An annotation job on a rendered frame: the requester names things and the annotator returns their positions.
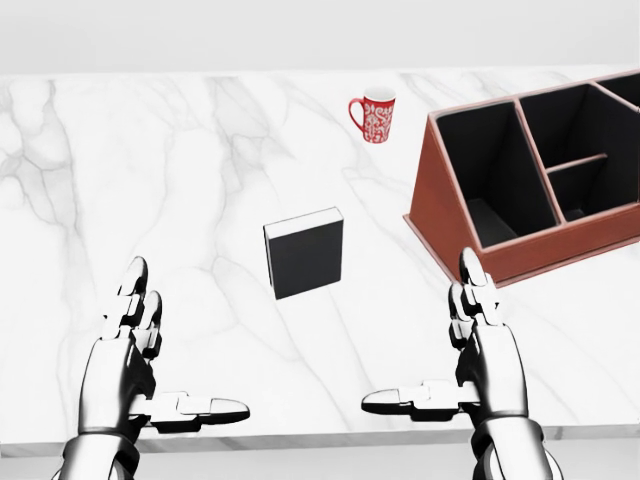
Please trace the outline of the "red-brown desk caddy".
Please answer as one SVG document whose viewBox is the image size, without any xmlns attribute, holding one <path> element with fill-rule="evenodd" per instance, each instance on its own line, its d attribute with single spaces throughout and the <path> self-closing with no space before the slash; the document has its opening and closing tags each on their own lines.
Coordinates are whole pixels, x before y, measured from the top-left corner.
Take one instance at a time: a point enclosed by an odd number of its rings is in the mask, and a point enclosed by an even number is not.
<svg viewBox="0 0 640 480">
<path fill-rule="evenodd" d="M 498 285 L 640 240 L 640 69 L 427 118 L 407 223 Z"/>
</svg>

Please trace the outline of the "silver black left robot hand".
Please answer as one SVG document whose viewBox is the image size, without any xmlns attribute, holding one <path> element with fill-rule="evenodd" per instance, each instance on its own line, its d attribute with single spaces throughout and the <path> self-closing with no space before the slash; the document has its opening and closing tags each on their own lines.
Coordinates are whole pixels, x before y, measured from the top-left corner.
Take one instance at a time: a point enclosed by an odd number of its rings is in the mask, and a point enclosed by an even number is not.
<svg viewBox="0 0 640 480">
<path fill-rule="evenodd" d="M 152 361 L 162 345 L 162 298 L 147 290 L 147 282 L 147 262 L 136 256 L 87 361 L 78 432 L 119 434 L 134 441 L 147 425 L 174 434 L 248 419 L 249 407 L 237 400 L 156 391 Z"/>
</svg>

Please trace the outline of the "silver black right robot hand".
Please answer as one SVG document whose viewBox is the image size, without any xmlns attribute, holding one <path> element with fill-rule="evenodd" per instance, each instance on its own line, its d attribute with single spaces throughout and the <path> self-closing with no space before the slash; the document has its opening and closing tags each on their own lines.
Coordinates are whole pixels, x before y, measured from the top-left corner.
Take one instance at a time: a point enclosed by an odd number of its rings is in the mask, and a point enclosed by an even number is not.
<svg viewBox="0 0 640 480">
<path fill-rule="evenodd" d="M 496 285 L 469 247 L 460 253 L 459 271 L 460 279 L 448 291 L 449 338 L 459 351 L 455 379 L 370 393 L 361 401 L 363 411 L 426 422 L 449 421 L 465 412 L 474 424 L 529 414 L 521 356 L 502 319 Z"/>
</svg>

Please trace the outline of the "red white patterned mug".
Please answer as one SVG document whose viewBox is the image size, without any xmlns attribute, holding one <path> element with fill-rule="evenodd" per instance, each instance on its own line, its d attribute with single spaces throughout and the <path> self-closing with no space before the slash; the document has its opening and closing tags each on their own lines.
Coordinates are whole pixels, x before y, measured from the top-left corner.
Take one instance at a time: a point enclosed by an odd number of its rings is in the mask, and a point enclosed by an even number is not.
<svg viewBox="0 0 640 480">
<path fill-rule="evenodd" d="M 396 93 L 393 89 L 374 86 L 367 88 L 362 98 L 353 98 L 349 102 L 349 116 L 366 142 L 381 144 L 388 140 L 395 100 Z M 362 109 L 361 121 L 352 112 L 352 107 L 356 104 Z"/>
</svg>

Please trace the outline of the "black book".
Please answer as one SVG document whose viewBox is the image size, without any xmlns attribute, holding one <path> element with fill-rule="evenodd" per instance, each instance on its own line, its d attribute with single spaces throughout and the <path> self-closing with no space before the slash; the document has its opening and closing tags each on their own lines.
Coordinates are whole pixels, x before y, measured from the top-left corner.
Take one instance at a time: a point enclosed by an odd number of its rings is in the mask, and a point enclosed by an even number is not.
<svg viewBox="0 0 640 480">
<path fill-rule="evenodd" d="M 341 280 L 344 218 L 336 207 L 266 224 L 270 284 L 283 299 Z"/>
</svg>

